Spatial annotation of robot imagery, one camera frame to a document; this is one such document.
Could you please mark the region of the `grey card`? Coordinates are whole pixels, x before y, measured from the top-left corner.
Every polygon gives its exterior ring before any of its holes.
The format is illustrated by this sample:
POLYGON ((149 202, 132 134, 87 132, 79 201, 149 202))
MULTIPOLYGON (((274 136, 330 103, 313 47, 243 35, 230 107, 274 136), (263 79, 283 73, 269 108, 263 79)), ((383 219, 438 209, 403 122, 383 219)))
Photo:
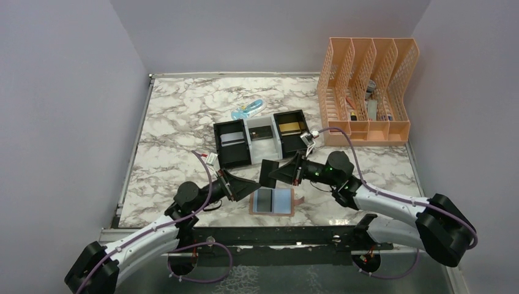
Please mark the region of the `grey card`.
POLYGON ((259 183, 262 187, 275 189, 277 180, 271 178, 269 174, 278 169, 279 162, 274 160, 263 159, 261 163, 261 170, 259 174, 259 183))

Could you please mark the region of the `brown leather card holder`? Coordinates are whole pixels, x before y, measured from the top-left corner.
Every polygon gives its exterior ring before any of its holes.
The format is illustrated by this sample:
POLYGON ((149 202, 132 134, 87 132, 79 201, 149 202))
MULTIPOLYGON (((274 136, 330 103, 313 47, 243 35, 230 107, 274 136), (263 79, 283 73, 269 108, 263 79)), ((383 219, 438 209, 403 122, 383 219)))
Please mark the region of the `brown leather card holder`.
POLYGON ((291 217, 295 214, 295 208, 305 202, 305 197, 296 198, 294 189, 275 188, 272 191, 272 211, 270 213, 258 213, 256 211, 256 196, 258 190, 250 196, 249 214, 260 216, 286 216, 291 217))

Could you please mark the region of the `white tray bin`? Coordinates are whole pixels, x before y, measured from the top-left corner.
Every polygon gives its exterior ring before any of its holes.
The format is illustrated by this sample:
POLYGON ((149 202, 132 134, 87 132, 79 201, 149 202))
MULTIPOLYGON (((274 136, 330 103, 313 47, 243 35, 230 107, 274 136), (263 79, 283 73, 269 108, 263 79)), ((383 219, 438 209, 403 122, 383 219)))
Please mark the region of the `white tray bin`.
POLYGON ((283 158, 280 135, 275 127, 273 115, 255 116, 245 119, 244 126, 252 165, 260 164, 263 159, 277 161, 283 158), (265 140, 251 141, 248 131, 249 128, 259 126, 271 126, 273 137, 265 140))

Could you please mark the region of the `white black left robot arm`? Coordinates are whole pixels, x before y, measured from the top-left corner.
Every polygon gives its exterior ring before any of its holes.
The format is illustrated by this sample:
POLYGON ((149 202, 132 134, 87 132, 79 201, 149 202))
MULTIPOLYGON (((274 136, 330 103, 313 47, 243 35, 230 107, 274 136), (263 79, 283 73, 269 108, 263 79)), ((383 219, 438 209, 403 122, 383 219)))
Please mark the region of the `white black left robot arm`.
POLYGON ((218 171, 217 179, 204 187, 184 182, 174 202, 149 225, 106 245, 98 241, 88 244, 64 282, 73 293, 114 293, 121 282, 156 256, 197 248, 193 227, 198 222, 196 213, 205 206, 223 198, 237 202, 260 187, 260 183, 227 170, 218 171))

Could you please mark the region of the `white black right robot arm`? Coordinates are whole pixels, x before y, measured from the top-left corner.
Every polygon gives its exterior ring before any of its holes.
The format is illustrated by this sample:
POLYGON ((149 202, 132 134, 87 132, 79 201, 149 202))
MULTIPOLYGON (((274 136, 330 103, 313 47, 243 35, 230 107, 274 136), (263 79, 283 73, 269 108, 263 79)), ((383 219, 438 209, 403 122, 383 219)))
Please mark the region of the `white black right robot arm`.
POLYGON ((382 216, 353 233, 355 245, 368 249, 377 243, 396 243, 425 251, 433 260, 458 266, 464 254, 477 246, 475 227, 443 194, 432 198, 393 194, 354 176, 354 164, 343 151, 334 151, 323 164, 297 153, 288 163, 268 173, 274 181, 299 185, 303 180, 331 187, 342 207, 382 216))

